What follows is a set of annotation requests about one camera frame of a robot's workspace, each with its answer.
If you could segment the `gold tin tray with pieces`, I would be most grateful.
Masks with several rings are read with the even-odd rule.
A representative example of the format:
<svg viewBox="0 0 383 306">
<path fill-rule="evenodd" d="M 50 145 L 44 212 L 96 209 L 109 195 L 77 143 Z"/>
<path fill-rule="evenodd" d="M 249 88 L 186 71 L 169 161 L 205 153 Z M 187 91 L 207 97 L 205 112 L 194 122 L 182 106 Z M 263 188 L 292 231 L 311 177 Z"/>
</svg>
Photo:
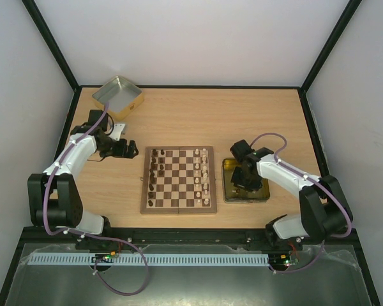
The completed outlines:
<svg viewBox="0 0 383 306">
<path fill-rule="evenodd" d="M 261 203 L 270 198 L 269 181 L 262 179 L 262 187 L 258 191 L 245 191 L 235 187 L 231 182 L 232 174 L 240 164 L 234 158 L 226 158 L 222 161 L 223 199 L 226 203 Z M 232 191 L 240 189 L 240 194 Z"/>
</svg>

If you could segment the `wooden chess board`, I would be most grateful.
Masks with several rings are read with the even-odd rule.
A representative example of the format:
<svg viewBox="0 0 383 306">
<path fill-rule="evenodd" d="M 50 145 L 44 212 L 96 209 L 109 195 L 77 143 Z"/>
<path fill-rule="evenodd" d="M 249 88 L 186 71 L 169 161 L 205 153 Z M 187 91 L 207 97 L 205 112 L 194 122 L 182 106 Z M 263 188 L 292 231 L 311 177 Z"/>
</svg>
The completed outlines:
<svg viewBox="0 0 383 306">
<path fill-rule="evenodd" d="M 165 175 L 158 177 L 160 150 Z M 196 192 L 201 193 L 197 202 Z M 212 146 L 147 147 L 140 202 L 141 214 L 217 213 L 214 148 Z"/>
</svg>

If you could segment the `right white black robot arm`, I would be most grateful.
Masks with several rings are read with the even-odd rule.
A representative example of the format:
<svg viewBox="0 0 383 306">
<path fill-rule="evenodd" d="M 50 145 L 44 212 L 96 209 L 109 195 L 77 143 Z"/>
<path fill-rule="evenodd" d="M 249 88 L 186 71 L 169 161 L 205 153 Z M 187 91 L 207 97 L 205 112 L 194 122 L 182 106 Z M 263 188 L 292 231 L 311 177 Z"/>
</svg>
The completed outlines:
<svg viewBox="0 0 383 306">
<path fill-rule="evenodd" d="M 350 235 L 353 216 L 337 178 L 303 172 L 266 147 L 254 150 L 246 140 L 233 144 L 230 151 L 239 163 L 231 178 L 235 187 L 257 192 L 267 179 L 299 200 L 300 213 L 283 215 L 266 224 L 266 244 L 270 248 L 281 249 L 291 238 L 309 237 L 320 244 L 328 237 Z"/>
</svg>

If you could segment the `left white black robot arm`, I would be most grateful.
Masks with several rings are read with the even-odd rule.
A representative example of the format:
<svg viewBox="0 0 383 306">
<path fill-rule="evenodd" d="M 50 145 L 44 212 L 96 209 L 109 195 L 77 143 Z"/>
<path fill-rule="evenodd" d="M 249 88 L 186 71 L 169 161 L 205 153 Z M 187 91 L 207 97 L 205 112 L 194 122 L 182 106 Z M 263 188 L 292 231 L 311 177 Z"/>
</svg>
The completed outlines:
<svg viewBox="0 0 383 306">
<path fill-rule="evenodd" d="M 44 227 L 49 235 L 76 233 L 101 235 L 109 220 L 84 210 L 76 185 L 85 163 L 97 153 L 108 157 L 132 159 L 138 155 L 136 143 L 123 138 L 126 125 L 114 122 L 102 110 L 91 110 L 88 120 L 75 126 L 66 147 L 42 173 L 27 180 L 31 221 Z"/>
</svg>

